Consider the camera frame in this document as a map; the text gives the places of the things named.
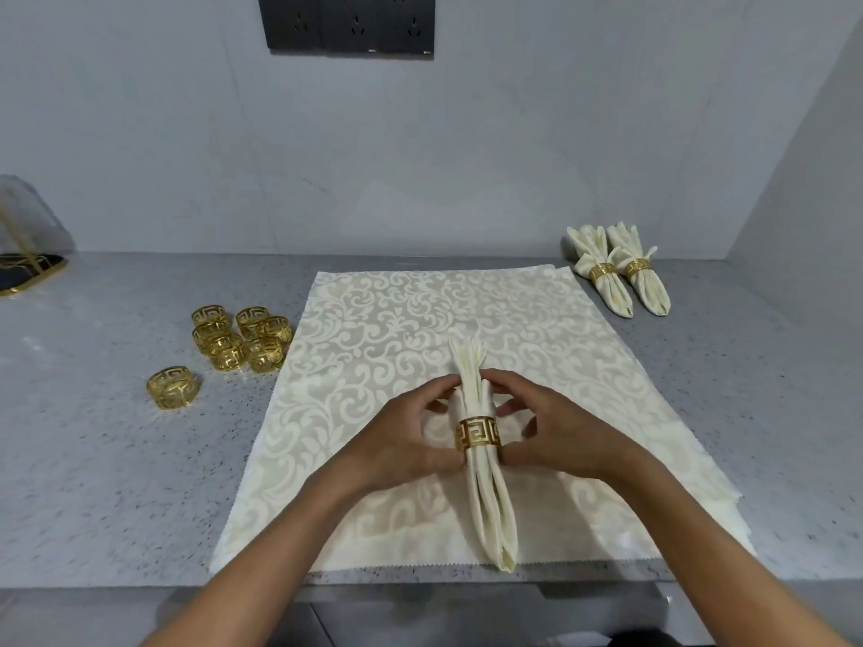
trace napkin fold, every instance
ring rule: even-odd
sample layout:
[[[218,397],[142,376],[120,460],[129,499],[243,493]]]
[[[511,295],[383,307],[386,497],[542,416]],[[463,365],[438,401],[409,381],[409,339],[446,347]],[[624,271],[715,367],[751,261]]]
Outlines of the napkin fold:
[[[468,417],[495,417],[491,384],[480,377],[486,346],[479,338],[450,339],[449,350],[456,361],[462,384],[449,399],[453,426]],[[470,515],[480,543],[492,563],[512,572],[519,551],[515,511],[497,460],[497,446],[476,445],[466,450]]]
[[[656,248],[650,248],[645,253],[641,246],[638,227],[632,225],[629,229],[623,222],[618,222],[613,227],[608,229],[609,242],[613,250],[609,255],[609,260],[614,263],[617,271],[624,274],[627,271],[627,266],[633,260],[641,259],[649,261],[656,251]],[[651,267],[643,268],[634,272],[629,277],[629,282],[632,288],[639,294],[641,301],[654,315],[667,315],[672,308],[672,301],[665,291],[665,286],[659,279],[659,275],[653,271]]]
[[[567,227],[566,233],[572,240],[573,247],[578,254],[578,261],[572,267],[577,274],[585,279],[591,279],[605,304],[621,317],[632,317],[632,298],[629,296],[627,287],[620,281],[616,266],[612,260],[615,250],[609,254],[609,243],[606,240],[603,227],[592,227],[588,224],[576,231]],[[608,272],[596,276],[595,268],[609,263],[611,267]]]

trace gray wall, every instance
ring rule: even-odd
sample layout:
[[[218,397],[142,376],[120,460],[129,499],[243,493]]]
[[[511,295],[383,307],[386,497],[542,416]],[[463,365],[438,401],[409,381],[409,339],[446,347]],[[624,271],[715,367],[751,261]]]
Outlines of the gray wall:
[[[256,0],[0,0],[0,169],[82,250],[723,258],[863,0],[437,0],[433,62]]]
[[[814,326],[863,329],[863,22],[785,153],[730,260]]]

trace napkin ring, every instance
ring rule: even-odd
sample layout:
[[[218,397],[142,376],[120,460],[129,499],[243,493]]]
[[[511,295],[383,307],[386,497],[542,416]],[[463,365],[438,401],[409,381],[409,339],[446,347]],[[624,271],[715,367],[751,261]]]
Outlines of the napkin ring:
[[[477,445],[501,446],[501,435],[493,417],[466,417],[456,427],[456,448],[462,452]]]
[[[623,268],[623,273],[627,276],[627,279],[632,281],[632,277],[635,276],[635,273],[641,272],[642,270],[653,270],[653,266],[650,265],[650,261],[647,259],[632,259],[627,263],[627,266]]]
[[[617,269],[610,263],[597,263],[595,266],[590,268],[590,272],[588,272],[588,277],[590,280],[596,284],[599,277],[604,277],[607,274],[614,274],[617,272]]]

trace countertop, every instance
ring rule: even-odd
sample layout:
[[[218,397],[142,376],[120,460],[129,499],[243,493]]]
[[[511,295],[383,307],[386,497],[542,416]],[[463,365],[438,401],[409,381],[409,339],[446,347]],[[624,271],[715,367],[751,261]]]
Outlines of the countertop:
[[[198,586],[276,374],[214,372],[189,313],[263,304],[296,324],[315,273],[548,260],[98,254],[0,300],[0,586]],[[591,298],[743,492],[762,562],[785,580],[863,578],[863,361],[786,322],[723,262],[659,261],[672,313],[631,320]],[[159,412],[144,382],[204,375]],[[367,568],[309,583],[667,581],[660,561]]]

